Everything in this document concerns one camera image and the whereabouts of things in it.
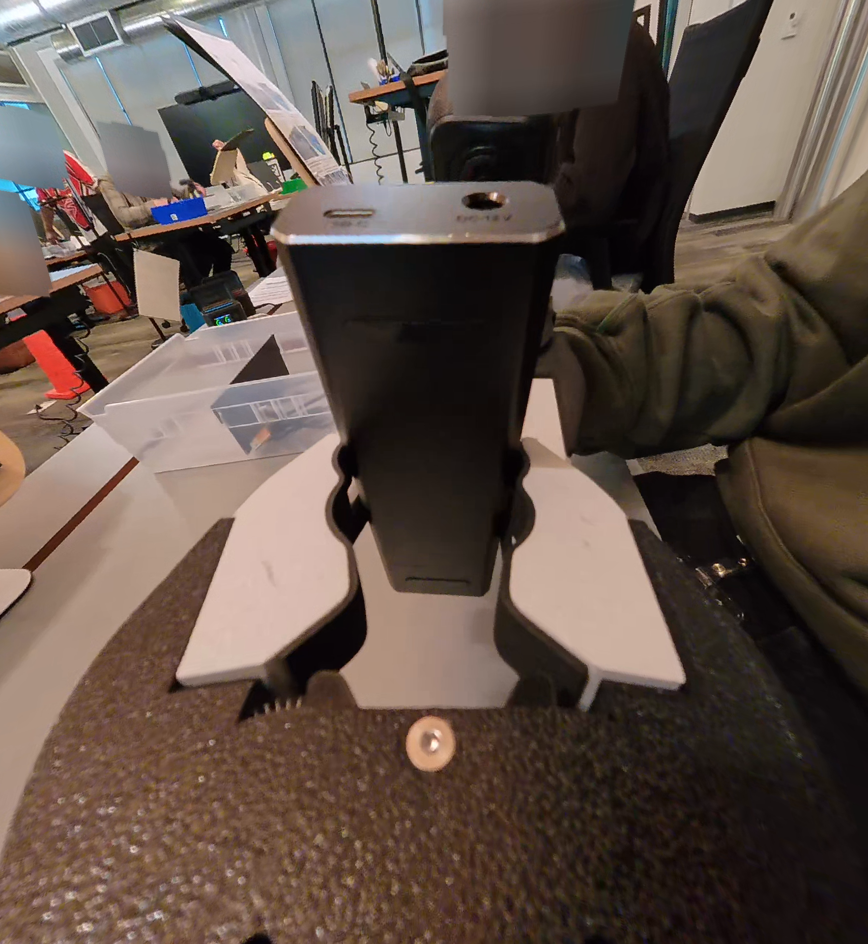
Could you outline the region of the orange plastic bin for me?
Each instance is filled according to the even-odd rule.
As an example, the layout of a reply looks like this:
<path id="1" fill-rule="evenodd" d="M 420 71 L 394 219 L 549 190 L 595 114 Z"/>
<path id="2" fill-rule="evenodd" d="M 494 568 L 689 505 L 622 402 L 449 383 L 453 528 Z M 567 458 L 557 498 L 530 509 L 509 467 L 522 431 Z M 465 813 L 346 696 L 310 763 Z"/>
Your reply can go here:
<path id="1" fill-rule="evenodd" d="M 81 284 L 94 314 L 101 320 L 129 320 L 138 317 L 138 310 L 121 282 L 99 277 Z"/>

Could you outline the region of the blue plastic bin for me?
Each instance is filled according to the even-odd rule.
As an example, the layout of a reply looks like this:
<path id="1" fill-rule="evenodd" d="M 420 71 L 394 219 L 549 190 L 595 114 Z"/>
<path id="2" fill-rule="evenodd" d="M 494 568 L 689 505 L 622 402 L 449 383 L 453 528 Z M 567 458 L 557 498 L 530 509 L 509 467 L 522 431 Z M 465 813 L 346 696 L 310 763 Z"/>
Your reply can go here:
<path id="1" fill-rule="evenodd" d="M 199 195 L 156 204 L 150 207 L 150 213 L 159 226 L 170 227 L 206 217 L 208 209 L 204 197 Z"/>

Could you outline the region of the white paper sheets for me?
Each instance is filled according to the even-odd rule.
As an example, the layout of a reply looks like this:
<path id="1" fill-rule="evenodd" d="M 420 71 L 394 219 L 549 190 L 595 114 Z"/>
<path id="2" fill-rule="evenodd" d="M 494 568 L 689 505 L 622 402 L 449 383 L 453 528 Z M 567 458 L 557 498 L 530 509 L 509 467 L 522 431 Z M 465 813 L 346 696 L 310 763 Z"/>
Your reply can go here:
<path id="1" fill-rule="evenodd" d="M 293 301 L 289 279 L 281 271 L 256 281 L 248 289 L 248 296 L 256 310 L 275 308 Z"/>

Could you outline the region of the orange traffic cone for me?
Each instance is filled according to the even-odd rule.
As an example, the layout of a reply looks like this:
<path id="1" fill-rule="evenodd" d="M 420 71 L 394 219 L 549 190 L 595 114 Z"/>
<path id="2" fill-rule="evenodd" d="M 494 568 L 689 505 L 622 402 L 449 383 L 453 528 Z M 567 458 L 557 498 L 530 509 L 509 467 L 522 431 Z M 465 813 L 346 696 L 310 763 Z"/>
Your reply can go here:
<path id="1" fill-rule="evenodd" d="M 24 341 L 50 383 L 50 389 L 44 394 L 46 399 L 74 400 L 92 390 L 47 332 L 35 332 L 25 337 Z"/>

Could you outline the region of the ceiling air vent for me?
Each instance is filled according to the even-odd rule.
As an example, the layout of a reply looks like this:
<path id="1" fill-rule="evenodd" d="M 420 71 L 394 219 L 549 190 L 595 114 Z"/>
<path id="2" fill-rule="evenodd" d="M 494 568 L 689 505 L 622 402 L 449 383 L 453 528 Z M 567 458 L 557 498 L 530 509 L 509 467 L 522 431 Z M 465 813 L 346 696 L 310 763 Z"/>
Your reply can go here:
<path id="1" fill-rule="evenodd" d="M 112 9 L 99 10 L 70 21 L 66 28 L 84 58 L 94 57 L 125 43 L 121 23 Z"/>

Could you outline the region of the silver air duct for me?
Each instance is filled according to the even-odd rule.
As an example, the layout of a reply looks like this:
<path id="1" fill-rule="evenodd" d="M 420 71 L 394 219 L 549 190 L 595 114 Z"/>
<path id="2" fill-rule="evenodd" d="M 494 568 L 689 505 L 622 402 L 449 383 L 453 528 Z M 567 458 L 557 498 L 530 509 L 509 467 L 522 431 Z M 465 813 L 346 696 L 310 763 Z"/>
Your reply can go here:
<path id="1" fill-rule="evenodd" d="M 240 2 L 0 1 L 0 47 L 27 41 L 109 14 L 123 41 L 137 40 L 162 27 L 167 16 L 200 18 L 240 6 Z"/>

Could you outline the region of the long wooden background desk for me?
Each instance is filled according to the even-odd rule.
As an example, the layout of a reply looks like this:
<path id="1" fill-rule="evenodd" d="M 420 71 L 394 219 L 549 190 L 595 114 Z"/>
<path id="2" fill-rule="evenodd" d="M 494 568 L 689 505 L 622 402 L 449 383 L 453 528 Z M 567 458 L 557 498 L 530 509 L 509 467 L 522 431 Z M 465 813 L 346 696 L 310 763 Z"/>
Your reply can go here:
<path id="1" fill-rule="evenodd" d="M 82 285 L 102 275 L 113 274 L 120 279 L 121 259 L 113 259 L 109 252 L 131 249 L 149 241 L 180 242 L 193 231 L 209 230 L 215 235 L 238 235 L 258 276 L 267 277 L 275 270 L 267 243 L 270 224 L 289 199 L 289 195 L 263 195 L 191 220 L 178 220 L 167 226 L 155 223 L 110 237 L 102 251 L 86 253 L 87 258 L 101 258 L 106 265 L 90 264 L 53 274 L 50 295 L 0 295 L 0 349 L 39 331 L 48 332 L 58 351 L 70 363 L 71 371 L 92 390 L 104 389 L 106 379 L 74 339 L 69 321 L 72 315 L 86 310 L 88 300 L 81 291 Z"/>

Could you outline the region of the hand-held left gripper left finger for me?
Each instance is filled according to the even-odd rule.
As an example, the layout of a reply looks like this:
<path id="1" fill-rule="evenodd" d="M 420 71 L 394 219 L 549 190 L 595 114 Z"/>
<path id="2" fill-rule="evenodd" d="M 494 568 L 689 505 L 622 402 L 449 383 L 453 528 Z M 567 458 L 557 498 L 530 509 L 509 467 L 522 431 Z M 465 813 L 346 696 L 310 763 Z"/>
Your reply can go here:
<path id="1" fill-rule="evenodd" d="M 188 688 L 259 680 L 305 691 L 339 670 L 366 638 L 349 513 L 351 474 L 329 433 L 275 471 L 239 506 L 175 673 Z"/>

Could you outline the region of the black monitor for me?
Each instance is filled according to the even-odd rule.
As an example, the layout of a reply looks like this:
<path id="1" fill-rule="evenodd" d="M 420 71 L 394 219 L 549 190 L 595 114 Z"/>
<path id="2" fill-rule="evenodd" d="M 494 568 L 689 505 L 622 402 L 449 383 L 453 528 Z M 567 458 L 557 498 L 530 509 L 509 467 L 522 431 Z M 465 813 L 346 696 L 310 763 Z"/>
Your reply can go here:
<path id="1" fill-rule="evenodd" d="M 267 153 L 275 155 L 282 170 L 289 169 L 289 162 L 265 127 L 263 110 L 235 83 L 220 82 L 181 92 L 174 104 L 157 113 L 188 178 L 202 186 L 210 184 L 218 154 L 213 141 L 226 143 L 242 132 L 247 134 L 238 146 L 249 166 L 263 162 Z"/>

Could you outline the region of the person's right forearm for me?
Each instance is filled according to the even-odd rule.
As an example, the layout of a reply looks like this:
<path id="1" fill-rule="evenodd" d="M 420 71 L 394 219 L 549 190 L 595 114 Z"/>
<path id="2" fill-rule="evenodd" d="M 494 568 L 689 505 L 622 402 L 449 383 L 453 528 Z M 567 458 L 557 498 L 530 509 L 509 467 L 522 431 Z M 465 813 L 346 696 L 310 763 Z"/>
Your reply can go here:
<path id="1" fill-rule="evenodd" d="M 536 375 L 576 452 L 868 450 L 868 170 L 718 281 L 591 292 L 558 313 Z"/>

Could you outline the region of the cardboard box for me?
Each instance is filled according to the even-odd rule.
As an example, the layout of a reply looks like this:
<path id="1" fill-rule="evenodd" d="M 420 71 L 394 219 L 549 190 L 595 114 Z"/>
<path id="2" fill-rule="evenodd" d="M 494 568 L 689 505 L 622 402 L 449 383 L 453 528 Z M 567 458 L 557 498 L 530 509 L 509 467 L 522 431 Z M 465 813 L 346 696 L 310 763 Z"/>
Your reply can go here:
<path id="1" fill-rule="evenodd" d="M 264 184 L 254 176 L 244 159 L 239 145 L 253 133 L 251 128 L 243 129 L 227 141 L 215 139 L 212 147 L 217 154 L 209 177 L 211 186 L 226 188 L 249 186 L 258 193 L 265 193 Z"/>

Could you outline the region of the white standing board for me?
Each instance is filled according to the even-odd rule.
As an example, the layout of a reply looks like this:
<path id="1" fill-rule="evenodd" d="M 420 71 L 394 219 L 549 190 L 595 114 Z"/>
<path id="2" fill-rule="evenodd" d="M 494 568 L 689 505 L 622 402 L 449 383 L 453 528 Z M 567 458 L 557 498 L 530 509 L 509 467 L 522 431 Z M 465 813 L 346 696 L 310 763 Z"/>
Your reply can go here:
<path id="1" fill-rule="evenodd" d="M 181 329 L 180 263 L 148 250 L 133 250 L 135 293 L 140 316 L 160 328 Z"/>

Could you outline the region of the adjoining grey desk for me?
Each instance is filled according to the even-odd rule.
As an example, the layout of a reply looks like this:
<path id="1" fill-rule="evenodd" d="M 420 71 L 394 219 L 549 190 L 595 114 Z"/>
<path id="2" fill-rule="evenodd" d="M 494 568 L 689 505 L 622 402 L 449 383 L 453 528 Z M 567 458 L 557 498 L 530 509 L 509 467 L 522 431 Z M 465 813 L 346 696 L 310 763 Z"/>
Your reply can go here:
<path id="1" fill-rule="evenodd" d="M 32 573 L 137 465 L 97 427 L 66 444 L 0 507 L 0 569 Z"/>

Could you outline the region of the metal chair bracket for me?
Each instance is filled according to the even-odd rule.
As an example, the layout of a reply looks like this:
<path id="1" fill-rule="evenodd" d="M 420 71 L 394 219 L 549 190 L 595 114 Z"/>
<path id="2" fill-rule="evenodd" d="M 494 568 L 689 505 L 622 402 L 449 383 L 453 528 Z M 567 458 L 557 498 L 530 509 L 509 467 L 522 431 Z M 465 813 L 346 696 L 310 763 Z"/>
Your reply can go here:
<path id="1" fill-rule="evenodd" d="M 750 571 L 753 565 L 754 562 L 747 556 L 727 557 L 700 564 L 695 572 L 703 587 L 711 591 L 718 588 L 724 581 L 741 577 Z"/>

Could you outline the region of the raised wooden desk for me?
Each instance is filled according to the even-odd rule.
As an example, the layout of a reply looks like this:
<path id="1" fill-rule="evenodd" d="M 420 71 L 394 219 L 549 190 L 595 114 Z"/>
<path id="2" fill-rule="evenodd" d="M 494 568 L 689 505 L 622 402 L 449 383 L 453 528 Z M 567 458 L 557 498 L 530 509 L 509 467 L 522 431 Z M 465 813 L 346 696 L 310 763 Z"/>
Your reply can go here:
<path id="1" fill-rule="evenodd" d="M 395 112 L 411 110 L 417 126 L 421 172 L 426 182 L 432 182 L 435 179 L 428 132 L 429 102 L 438 82 L 446 75 L 446 72 L 443 68 L 422 75 L 401 75 L 397 79 L 376 87 L 350 92 L 349 101 L 360 106 L 365 112 L 374 162 L 381 160 L 380 154 L 376 152 L 374 125 L 391 124 L 394 121 Z"/>

